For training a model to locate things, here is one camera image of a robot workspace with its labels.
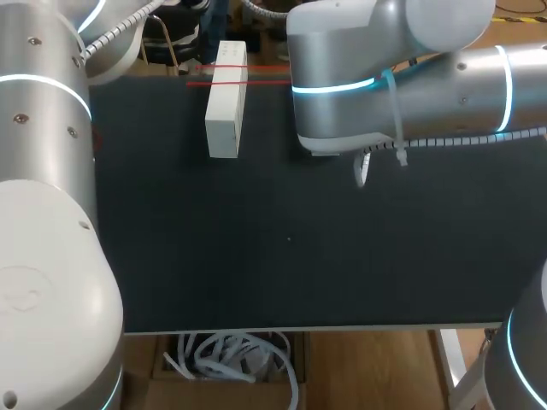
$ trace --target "black table surface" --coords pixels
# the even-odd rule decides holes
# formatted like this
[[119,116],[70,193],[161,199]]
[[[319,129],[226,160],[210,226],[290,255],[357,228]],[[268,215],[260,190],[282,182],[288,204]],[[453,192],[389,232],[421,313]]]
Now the black table surface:
[[128,332],[503,320],[547,258],[543,138],[353,156],[299,146],[287,86],[250,86],[237,160],[210,159],[208,88],[91,92],[101,242]]

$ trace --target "red laser line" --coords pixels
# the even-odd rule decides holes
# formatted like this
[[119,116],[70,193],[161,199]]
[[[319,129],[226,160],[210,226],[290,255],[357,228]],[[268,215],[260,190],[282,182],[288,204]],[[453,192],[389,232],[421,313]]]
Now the red laser line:
[[238,66],[238,65],[231,65],[231,64],[208,64],[203,66],[196,66],[196,68],[243,68],[247,67],[252,70],[289,70],[289,66]]
[[247,84],[247,85],[290,85],[289,79],[258,79],[253,81],[227,81],[213,83],[209,81],[188,81],[186,86],[188,87],[207,87],[211,85],[234,85],[234,84]]

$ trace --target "white block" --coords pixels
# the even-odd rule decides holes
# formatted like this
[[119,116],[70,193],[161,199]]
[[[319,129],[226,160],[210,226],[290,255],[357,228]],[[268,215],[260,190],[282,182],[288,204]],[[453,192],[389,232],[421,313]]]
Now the white block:
[[[217,66],[246,66],[247,50],[243,41],[221,41]],[[209,94],[205,128],[209,155],[214,158],[237,158],[245,105],[246,84],[223,85],[247,81],[247,67],[216,67]]]

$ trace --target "cable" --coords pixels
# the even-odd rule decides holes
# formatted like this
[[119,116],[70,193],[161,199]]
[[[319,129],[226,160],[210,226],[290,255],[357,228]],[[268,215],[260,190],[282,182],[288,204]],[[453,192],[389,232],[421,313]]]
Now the cable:
[[[458,147],[463,145],[485,145],[496,144],[504,141],[515,141],[530,137],[541,137],[547,134],[546,127],[531,128],[529,130],[502,132],[492,135],[483,135],[480,137],[453,137],[453,138],[422,138],[404,141],[404,148],[429,148],[429,147]],[[365,153],[379,151],[382,149],[395,149],[395,141],[371,145],[365,148]]]
[[397,96],[397,84],[391,70],[385,70],[382,75],[386,78],[390,91],[391,111],[393,111],[393,120],[395,122],[395,145],[397,149],[397,159],[401,167],[406,167],[409,163],[407,153],[404,150],[403,117],[401,116],[401,104]]
[[[297,410],[298,381],[290,359],[291,344],[283,333],[277,331],[274,333],[281,337],[285,343],[286,352],[266,340],[247,333],[215,333],[200,343],[193,352],[197,374],[192,373],[186,365],[186,360],[192,356],[196,333],[180,334],[177,343],[178,363],[167,352],[163,354],[163,357],[173,369],[189,380],[238,380],[254,383],[258,378],[262,378],[262,374],[267,373],[272,364],[273,354],[275,354],[283,362],[277,371],[282,372],[286,369],[291,383],[292,397],[289,410]],[[258,369],[248,373],[234,368],[234,363],[241,362],[248,353],[257,349],[260,349],[263,354]]]
[[120,36],[125,30],[130,27],[133,27],[144,21],[150,13],[158,9],[162,4],[165,3],[165,0],[153,0],[152,2],[146,4],[135,13],[127,17],[126,19],[120,21],[114,26],[111,30],[108,30],[101,37],[95,40],[93,43],[88,45],[85,50],[82,52],[81,57],[84,59],[84,62],[89,60],[95,53],[97,53],[102,47],[109,44],[116,37]]
[[243,0],[243,4],[247,6],[247,9],[249,9],[256,15],[268,17],[269,19],[284,20],[287,18],[287,15],[289,15],[289,13],[280,13],[279,11],[270,11],[263,9],[262,7],[258,7],[256,4],[254,4],[251,0]]
[[519,15],[540,15],[544,11],[547,11],[547,1],[546,0],[539,0],[539,1],[543,4],[543,8],[541,10],[535,10],[535,11],[511,10],[511,9],[506,9],[502,6],[498,6],[497,4],[496,4],[496,9],[500,9],[500,10],[506,11],[508,13],[516,13],[516,14],[519,14]]

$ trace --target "tangled white cable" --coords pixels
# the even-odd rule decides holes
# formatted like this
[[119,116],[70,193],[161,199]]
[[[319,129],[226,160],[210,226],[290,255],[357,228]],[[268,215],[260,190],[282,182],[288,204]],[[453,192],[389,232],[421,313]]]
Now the tangled white cable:
[[[298,405],[298,381],[297,375],[291,363],[291,345],[283,333],[275,332],[285,342],[286,352],[270,342],[247,333],[215,333],[199,344],[194,351],[194,366],[198,374],[192,373],[186,365],[193,350],[196,333],[183,333],[177,343],[178,363],[166,352],[165,360],[182,376],[189,380],[239,380],[247,383],[255,383],[263,378],[270,367],[273,354],[279,356],[283,366],[279,372],[287,370],[291,382],[292,398],[289,410],[296,410]],[[207,347],[215,344],[208,355],[203,355]],[[233,363],[240,363],[250,352],[260,349],[262,353],[261,365],[251,372],[236,370]]]

